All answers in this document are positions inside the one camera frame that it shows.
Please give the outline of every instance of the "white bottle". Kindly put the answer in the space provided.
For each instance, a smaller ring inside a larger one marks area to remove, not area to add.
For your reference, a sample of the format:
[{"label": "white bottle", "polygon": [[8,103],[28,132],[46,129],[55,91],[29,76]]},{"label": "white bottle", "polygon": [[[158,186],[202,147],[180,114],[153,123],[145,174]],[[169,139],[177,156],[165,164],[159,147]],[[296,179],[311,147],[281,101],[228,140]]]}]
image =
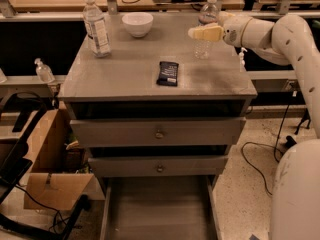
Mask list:
[{"label": "white bottle", "polygon": [[39,58],[35,59],[34,64],[37,65],[36,72],[37,72],[39,79],[42,82],[51,83],[55,80],[55,78],[52,74],[51,68],[48,65],[43,64],[41,59],[39,59]]},{"label": "white bottle", "polygon": [[[207,0],[207,3],[201,8],[198,16],[198,25],[204,26],[210,23],[218,24],[219,10],[216,6],[217,0]],[[198,59],[208,59],[212,50],[213,42],[196,40],[194,55]]]},{"label": "white bottle", "polygon": [[111,53],[104,13],[95,0],[85,0],[83,20],[88,34],[89,47],[96,57],[105,57]]}]

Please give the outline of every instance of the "open drawer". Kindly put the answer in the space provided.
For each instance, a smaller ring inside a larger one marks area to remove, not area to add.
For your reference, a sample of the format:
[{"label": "open drawer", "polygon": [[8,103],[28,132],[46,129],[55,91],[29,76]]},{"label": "open drawer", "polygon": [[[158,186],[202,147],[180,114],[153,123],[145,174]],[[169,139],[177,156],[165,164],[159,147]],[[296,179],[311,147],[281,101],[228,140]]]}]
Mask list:
[{"label": "open drawer", "polygon": [[206,176],[106,180],[100,240],[216,240],[212,186]]}]

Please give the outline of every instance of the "drawer handle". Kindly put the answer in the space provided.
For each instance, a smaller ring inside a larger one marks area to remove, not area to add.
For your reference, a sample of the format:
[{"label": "drawer handle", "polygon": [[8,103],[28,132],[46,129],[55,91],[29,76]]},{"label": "drawer handle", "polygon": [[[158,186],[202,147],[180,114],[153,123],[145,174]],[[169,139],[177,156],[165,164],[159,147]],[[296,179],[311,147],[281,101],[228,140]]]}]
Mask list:
[{"label": "drawer handle", "polygon": [[164,134],[158,130],[158,131],[156,132],[155,137],[156,137],[156,139],[162,139],[162,138],[164,137]]},{"label": "drawer handle", "polygon": [[158,167],[157,167],[157,172],[158,172],[158,173],[162,173],[163,170],[164,170],[163,165],[159,164]]}]

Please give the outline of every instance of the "cardboard box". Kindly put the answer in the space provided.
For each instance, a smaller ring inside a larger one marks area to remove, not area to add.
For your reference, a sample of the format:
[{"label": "cardboard box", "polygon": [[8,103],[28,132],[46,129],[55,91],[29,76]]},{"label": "cardboard box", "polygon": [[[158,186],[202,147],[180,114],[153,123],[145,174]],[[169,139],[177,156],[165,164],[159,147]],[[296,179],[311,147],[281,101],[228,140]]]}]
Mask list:
[{"label": "cardboard box", "polygon": [[[71,210],[81,194],[87,194],[89,199],[104,200],[93,174],[61,172],[70,130],[65,112],[64,109],[47,111],[28,139],[29,151],[25,156],[33,162],[26,190],[41,204],[58,210]],[[24,208],[45,209],[27,195]]]}]

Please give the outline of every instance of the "label on bottle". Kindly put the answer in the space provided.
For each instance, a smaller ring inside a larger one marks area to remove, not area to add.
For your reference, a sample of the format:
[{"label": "label on bottle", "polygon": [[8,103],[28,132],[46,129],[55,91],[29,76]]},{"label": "label on bottle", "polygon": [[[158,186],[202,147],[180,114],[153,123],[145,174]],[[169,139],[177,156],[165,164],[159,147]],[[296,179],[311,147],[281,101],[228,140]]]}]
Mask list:
[{"label": "label on bottle", "polygon": [[103,19],[94,22],[84,21],[89,37],[89,47],[94,53],[109,53],[109,39],[106,24]]},{"label": "label on bottle", "polygon": [[212,14],[200,14],[198,17],[199,26],[218,22],[217,17]]}]

